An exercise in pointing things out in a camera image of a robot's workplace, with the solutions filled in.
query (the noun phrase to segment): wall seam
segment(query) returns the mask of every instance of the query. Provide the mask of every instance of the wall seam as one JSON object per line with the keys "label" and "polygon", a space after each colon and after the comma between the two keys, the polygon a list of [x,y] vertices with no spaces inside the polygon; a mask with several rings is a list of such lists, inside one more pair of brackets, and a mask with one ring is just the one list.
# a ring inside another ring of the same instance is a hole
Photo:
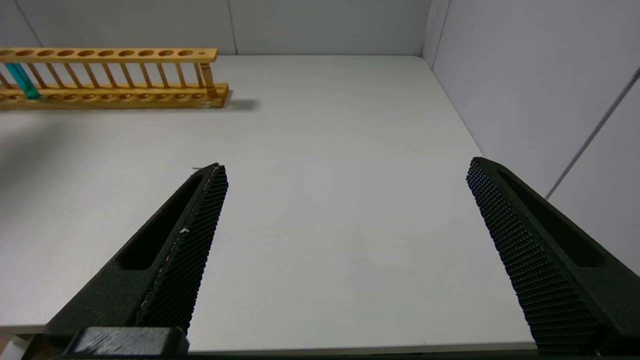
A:
{"label": "wall seam", "polygon": [[631,88],[634,86],[634,84],[638,80],[638,77],[640,77],[640,68],[636,70],[636,73],[631,77],[631,80],[629,80],[629,82],[625,85],[625,87],[622,89],[620,94],[618,94],[617,98],[613,101],[609,109],[607,109],[607,111],[604,113],[604,115],[602,116],[602,119],[600,119],[600,121],[594,127],[591,134],[587,137],[587,140],[584,141],[584,144],[582,144],[582,146],[578,150],[578,153],[576,153],[573,159],[569,161],[569,164],[566,166],[562,174],[560,174],[560,177],[558,177],[558,180],[556,181],[556,183],[551,187],[551,190],[549,190],[549,192],[547,193],[547,196],[545,196],[545,199],[549,200],[549,198],[551,198],[551,195],[554,194],[557,187],[563,182],[566,175],[569,173],[569,171],[571,171],[575,163],[582,156],[584,151],[589,147],[589,145],[591,144],[593,139],[596,137],[598,132],[600,132],[600,129],[609,120],[609,117],[611,117],[613,112],[616,111],[616,108],[618,107],[618,105],[620,105],[622,100],[624,100],[624,98],[627,96],[627,94],[629,93],[629,90],[631,90]]}
{"label": "wall seam", "polygon": [[433,54],[433,64],[431,65],[431,70],[436,66],[436,59],[438,58],[438,50],[440,50],[440,42],[442,41],[442,33],[444,32],[444,25],[447,23],[447,17],[449,16],[449,8],[451,7],[451,1],[447,3],[447,11],[444,13],[444,20],[442,21],[442,29],[440,29],[440,36],[438,37],[438,45],[436,46],[436,52]]}
{"label": "wall seam", "polygon": [[234,49],[236,51],[236,55],[238,55],[238,43],[236,41],[236,29],[234,28],[234,17],[233,15],[231,15],[231,0],[227,0],[227,10],[229,11],[229,22],[231,23],[231,36],[234,38]]}
{"label": "wall seam", "polygon": [[18,11],[20,12],[20,15],[22,16],[22,18],[24,19],[24,22],[27,23],[27,26],[29,27],[29,30],[31,30],[31,34],[33,35],[33,37],[36,38],[36,41],[38,42],[38,45],[40,45],[40,47],[44,47],[42,45],[42,42],[40,41],[40,38],[38,37],[38,34],[36,34],[36,31],[33,29],[33,26],[31,26],[31,23],[29,22],[29,19],[27,19],[27,15],[25,15],[24,11],[22,11],[22,7],[20,6],[18,0],[13,0],[13,3],[15,4],[15,7],[18,8]]}

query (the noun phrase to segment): blue test tube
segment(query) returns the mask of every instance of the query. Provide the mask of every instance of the blue test tube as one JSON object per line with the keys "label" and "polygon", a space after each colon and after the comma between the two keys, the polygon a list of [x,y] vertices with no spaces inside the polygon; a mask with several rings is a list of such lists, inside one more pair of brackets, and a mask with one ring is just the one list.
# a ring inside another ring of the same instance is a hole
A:
{"label": "blue test tube", "polygon": [[22,65],[15,64],[15,63],[7,63],[5,65],[6,65],[6,68],[9,70],[9,72],[11,73],[11,75],[13,76],[13,78],[15,79],[15,82],[18,83],[18,85],[24,92],[24,95],[27,97],[27,99],[40,98],[40,93],[38,92],[38,89],[36,89],[36,87],[33,85],[27,73],[24,72]]}

